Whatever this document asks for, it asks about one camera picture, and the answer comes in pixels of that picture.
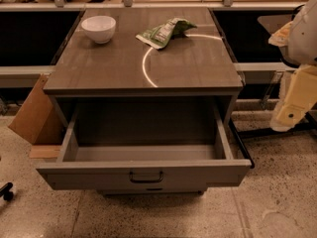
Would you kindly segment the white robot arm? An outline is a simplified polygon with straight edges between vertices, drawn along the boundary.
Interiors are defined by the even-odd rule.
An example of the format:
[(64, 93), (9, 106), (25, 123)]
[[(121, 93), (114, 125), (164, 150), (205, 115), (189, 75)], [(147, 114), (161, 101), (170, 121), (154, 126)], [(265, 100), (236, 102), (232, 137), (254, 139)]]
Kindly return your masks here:
[(285, 132), (317, 103), (317, 0), (309, 0), (268, 42), (286, 47), (286, 56), (299, 64), (269, 123), (272, 130)]

